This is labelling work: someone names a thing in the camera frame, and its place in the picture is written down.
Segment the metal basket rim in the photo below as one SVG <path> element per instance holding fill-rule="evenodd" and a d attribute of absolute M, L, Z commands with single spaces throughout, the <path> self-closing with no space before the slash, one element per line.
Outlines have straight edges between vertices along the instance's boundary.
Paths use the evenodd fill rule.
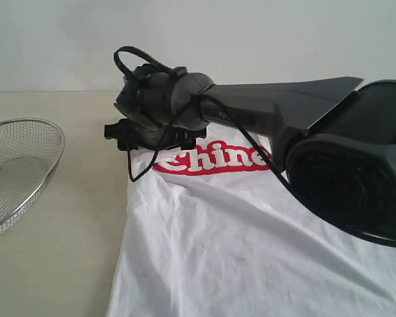
<path fill-rule="evenodd" d="M 65 149 L 65 144 L 66 144 L 66 138 L 65 138 L 65 134 L 64 134 L 63 130 L 57 124 L 55 124 L 55 123 L 53 123 L 51 121 L 48 121 L 48 120 L 45 120 L 45 119 L 40 119 L 40 118 L 14 118 L 14 119 L 7 119 L 7 120 L 1 121 L 0 122 L 0 126 L 8 124 L 8 123 L 14 123 L 14 122 L 41 122 L 41 123 L 46 123 L 46 124 L 54 127 L 59 132 L 59 134 L 61 136 L 61 144 L 60 144 L 58 155 L 56 155 L 56 158 L 54 159 L 53 164 L 47 170 L 47 172 L 45 173 L 45 176 L 41 179 L 41 181 L 38 184 L 38 186 L 35 188 L 35 190 L 30 195 L 26 196 L 24 201 L 17 208 L 15 208 L 15 210 L 10 215 L 7 215 L 3 219 L 0 220 L 0 226 L 3 225 L 11 217 L 16 215 L 25 206 L 25 204 L 31 199 L 31 197 L 33 195 L 35 195 L 41 189 L 41 187 L 44 185 L 44 183 L 49 178 L 50 174 L 53 172 L 53 170 L 59 164 L 60 158 L 61 158 L 61 156 L 63 154 L 63 150 Z"/>

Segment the black device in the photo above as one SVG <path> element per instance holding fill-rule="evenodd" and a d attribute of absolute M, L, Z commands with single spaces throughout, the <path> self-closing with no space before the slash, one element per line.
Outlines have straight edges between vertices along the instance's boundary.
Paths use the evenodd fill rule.
<path fill-rule="evenodd" d="M 119 52 L 147 63 L 131 71 Z M 396 247 L 396 81 L 357 91 L 362 79 L 356 77 L 216 85 L 131 46 L 118 49 L 114 61 L 125 75 L 115 107 L 127 118 L 106 125 L 105 137 L 128 152 L 132 181 L 152 167 L 158 151 L 192 149 L 210 122 L 229 125 L 312 213 L 353 236 Z M 271 160 L 248 131 L 269 138 Z M 134 178 L 130 150 L 138 147 L 156 152 Z"/>

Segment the wall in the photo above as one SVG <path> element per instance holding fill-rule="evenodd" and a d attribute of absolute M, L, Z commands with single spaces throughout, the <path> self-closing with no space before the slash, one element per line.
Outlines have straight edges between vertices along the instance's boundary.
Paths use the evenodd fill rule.
<path fill-rule="evenodd" d="M 396 0 L 0 0 L 0 90 L 117 90 L 128 44 L 217 83 L 396 79 Z"/>

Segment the wire mesh basket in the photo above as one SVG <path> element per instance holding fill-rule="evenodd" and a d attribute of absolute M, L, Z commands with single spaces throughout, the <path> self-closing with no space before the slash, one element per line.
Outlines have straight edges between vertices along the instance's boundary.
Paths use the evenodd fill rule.
<path fill-rule="evenodd" d="M 65 136 L 40 119 L 0 122 L 0 234 L 11 227 L 48 185 Z"/>

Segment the beige table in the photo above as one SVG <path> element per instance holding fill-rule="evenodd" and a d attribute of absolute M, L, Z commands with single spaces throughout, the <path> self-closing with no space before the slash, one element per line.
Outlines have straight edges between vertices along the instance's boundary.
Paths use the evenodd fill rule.
<path fill-rule="evenodd" d="M 45 192 L 0 236 L 0 317 L 104 316 L 126 221 L 126 156 L 103 138 L 116 92 L 0 92 L 0 121 L 66 135 Z"/>

